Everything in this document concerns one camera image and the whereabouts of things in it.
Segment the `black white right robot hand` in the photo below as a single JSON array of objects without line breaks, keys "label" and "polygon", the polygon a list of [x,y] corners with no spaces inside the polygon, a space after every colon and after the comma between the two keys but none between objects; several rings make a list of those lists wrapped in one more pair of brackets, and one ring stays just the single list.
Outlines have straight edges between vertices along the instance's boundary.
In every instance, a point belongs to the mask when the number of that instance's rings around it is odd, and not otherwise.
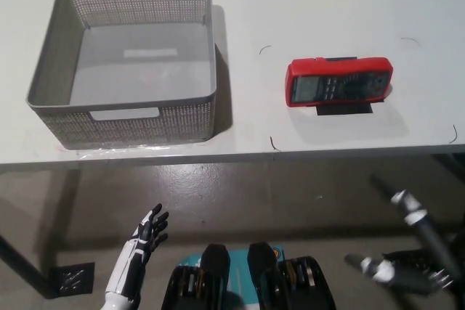
[{"label": "black white right robot hand", "polygon": [[407,189],[398,189],[377,175],[370,177],[370,183],[396,207],[439,270],[428,274],[397,261],[378,261],[354,253],[346,255],[344,261],[374,282],[407,293],[431,295],[448,286],[463,290],[464,265],[449,248],[425,206]]}]

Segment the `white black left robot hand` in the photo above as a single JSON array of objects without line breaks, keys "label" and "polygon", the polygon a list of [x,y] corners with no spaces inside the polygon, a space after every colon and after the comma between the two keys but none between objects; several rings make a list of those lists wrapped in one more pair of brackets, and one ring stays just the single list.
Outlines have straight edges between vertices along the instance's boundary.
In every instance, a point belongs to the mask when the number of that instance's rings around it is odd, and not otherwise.
[{"label": "white black left robot hand", "polygon": [[106,293],[115,293],[133,301],[140,294],[145,270],[154,250],[166,239],[169,213],[162,213],[161,203],[138,223],[125,242],[107,284]]}]

